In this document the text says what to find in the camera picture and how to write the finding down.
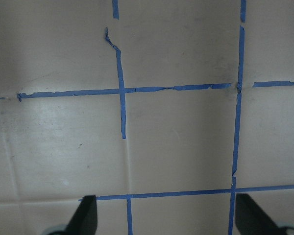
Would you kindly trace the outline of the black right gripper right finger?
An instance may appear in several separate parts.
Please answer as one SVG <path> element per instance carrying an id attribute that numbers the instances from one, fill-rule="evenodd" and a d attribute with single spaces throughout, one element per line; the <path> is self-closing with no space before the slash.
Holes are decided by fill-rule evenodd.
<path id="1" fill-rule="evenodd" d="M 294 235 L 294 227 L 279 227 L 246 193 L 236 195 L 235 225 L 242 235 Z"/>

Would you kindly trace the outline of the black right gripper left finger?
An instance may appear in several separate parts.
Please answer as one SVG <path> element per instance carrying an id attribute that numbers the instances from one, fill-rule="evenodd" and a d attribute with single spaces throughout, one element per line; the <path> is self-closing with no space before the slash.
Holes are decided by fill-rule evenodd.
<path id="1" fill-rule="evenodd" d="M 98 228 L 97 199 L 95 195 L 82 198 L 80 205 L 66 226 L 68 235 L 95 235 Z"/>

